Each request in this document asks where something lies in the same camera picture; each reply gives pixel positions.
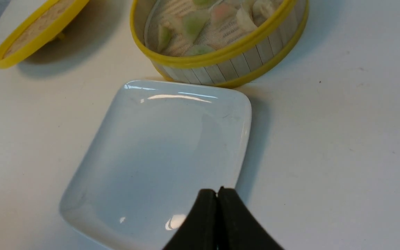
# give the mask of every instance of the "ceramic plate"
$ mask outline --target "ceramic plate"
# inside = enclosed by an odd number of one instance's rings
[[[235,187],[251,104],[235,90],[132,81],[116,94],[60,203],[112,249],[161,249],[202,188]]]

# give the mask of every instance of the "steamer basket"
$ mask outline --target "steamer basket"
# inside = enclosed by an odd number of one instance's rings
[[[292,50],[308,18],[308,0],[284,0],[259,28],[214,52],[195,57],[170,57],[148,49],[145,26],[158,0],[134,0],[132,37],[156,70],[167,80],[235,88],[276,66]]]

